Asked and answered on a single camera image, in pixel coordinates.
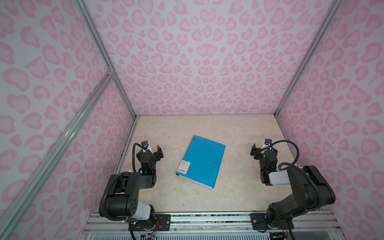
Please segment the blue folder black inside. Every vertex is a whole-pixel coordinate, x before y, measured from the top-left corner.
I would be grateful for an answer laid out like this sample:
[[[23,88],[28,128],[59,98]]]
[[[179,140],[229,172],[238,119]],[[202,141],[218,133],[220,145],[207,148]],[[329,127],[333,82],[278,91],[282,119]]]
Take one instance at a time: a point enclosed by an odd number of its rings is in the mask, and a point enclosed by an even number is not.
[[[193,136],[176,175],[207,188],[214,188],[226,146]]]

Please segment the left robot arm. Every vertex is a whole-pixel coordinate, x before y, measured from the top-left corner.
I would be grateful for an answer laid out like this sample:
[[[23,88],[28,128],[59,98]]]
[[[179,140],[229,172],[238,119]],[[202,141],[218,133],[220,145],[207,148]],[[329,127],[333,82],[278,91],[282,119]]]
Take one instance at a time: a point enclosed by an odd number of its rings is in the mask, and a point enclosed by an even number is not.
[[[156,212],[153,206],[145,205],[139,201],[139,190],[153,188],[157,181],[157,162],[163,157],[161,147],[155,152],[143,142],[134,146],[142,148],[136,154],[141,168],[138,172],[121,172],[111,175],[99,205],[101,217],[110,221],[124,221],[147,224],[150,227],[156,224]]]

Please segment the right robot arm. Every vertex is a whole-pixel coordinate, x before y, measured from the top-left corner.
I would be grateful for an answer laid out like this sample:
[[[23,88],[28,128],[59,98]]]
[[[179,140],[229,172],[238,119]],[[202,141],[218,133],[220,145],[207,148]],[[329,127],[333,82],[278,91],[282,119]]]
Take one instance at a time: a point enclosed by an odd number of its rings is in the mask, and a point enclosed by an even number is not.
[[[278,164],[278,150],[275,145],[279,143],[291,144],[295,148],[296,156],[293,162]],[[292,141],[272,142],[271,139],[265,139],[262,147],[252,146],[250,155],[259,161],[262,184],[289,185],[292,190],[289,196],[268,206],[263,221],[266,230],[284,226],[291,229],[295,217],[335,203],[334,190],[316,166],[297,166],[300,150]]]

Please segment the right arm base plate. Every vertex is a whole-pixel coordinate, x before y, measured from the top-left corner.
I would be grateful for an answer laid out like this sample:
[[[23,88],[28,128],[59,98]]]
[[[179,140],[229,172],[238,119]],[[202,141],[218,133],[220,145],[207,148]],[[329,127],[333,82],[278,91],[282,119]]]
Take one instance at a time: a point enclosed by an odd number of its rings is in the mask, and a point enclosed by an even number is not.
[[[293,230],[295,228],[293,221],[290,218],[286,220],[268,222],[266,213],[251,213],[250,218],[253,230],[257,230],[261,233],[274,230]]]

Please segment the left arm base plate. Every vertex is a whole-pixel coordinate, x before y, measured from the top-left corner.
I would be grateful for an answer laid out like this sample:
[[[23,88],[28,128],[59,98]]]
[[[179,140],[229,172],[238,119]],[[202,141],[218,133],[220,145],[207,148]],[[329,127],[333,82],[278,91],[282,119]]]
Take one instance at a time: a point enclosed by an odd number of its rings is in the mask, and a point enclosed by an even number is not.
[[[133,232],[153,232],[153,231],[169,231],[171,224],[171,215],[155,214],[150,216],[148,220],[138,220],[129,223],[129,230]]]

